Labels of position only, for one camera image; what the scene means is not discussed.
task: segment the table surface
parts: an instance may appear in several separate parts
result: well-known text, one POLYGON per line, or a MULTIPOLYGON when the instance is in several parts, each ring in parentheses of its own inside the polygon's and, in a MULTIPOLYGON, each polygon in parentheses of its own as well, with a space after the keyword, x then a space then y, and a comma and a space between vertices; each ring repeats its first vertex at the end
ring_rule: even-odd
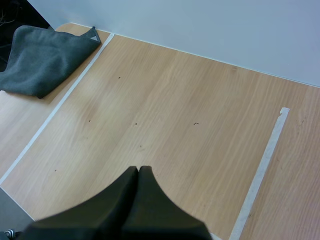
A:
MULTIPOLYGON (((0 177, 95 54, 43 100, 0 91, 0 177)), ((226 240, 282 107, 290 112, 241 239, 316 239, 320 89, 117 35, 1 188, 40 219, 149 165, 170 199, 226 240)))

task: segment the gray cloth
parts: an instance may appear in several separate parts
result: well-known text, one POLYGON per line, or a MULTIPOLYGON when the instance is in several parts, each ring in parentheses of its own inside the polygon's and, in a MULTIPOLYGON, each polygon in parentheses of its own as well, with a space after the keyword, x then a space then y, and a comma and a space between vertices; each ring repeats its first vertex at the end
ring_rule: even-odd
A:
POLYGON ((61 84, 99 45, 93 27, 81 36, 34 26, 13 35, 0 90, 43 98, 61 84))

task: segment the cable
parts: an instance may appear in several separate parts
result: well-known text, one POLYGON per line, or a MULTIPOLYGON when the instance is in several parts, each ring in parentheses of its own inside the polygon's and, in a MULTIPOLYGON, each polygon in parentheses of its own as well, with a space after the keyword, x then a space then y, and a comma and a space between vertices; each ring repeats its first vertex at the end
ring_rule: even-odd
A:
POLYGON ((11 46, 11 45, 12 45, 12 43, 9 43, 9 44, 6 44, 6 45, 2 45, 2 46, 0 46, 0 49, 9 47, 9 46, 11 46))
POLYGON ((16 5, 16 13, 15 13, 14 19, 11 20, 11 21, 2 22, 3 18, 6 16, 6 14, 4 14, 3 10, 1 9, 1 15, 2 15, 2 16, 1 16, 1 20, 0 20, 0 27, 1 27, 2 25, 4 25, 4 24, 13 23, 13 22, 17 19, 17 17, 18 17, 18 13, 19 13, 19 5, 17 4, 17 5, 16 5))

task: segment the black object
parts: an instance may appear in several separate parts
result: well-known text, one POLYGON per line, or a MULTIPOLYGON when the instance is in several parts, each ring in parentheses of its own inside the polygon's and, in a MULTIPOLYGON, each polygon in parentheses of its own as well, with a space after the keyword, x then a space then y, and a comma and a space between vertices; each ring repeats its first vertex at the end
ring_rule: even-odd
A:
POLYGON ((81 36, 21 26, 13 36, 0 90, 43 98, 60 85, 100 45, 93 27, 81 36))
POLYGON ((19 240, 211 240, 205 224, 177 207, 152 169, 129 167, 91 199, 32 223, 19 240))
MULTIPOLYGON (((50 25, 27 0, 0 0, 0 47, 11 44, 15 30, 23 25, 47 29, 50 25)), ((11 46, 0 48, 0 72, 8 63, 11 46)))

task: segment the dark floor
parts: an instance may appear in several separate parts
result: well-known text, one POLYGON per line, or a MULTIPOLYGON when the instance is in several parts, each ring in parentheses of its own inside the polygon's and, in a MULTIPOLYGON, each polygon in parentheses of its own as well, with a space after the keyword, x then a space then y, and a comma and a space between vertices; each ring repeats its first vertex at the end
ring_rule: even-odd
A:
POLYGON ((0 232, 23 231, 33 220, 0 188, 0 232))

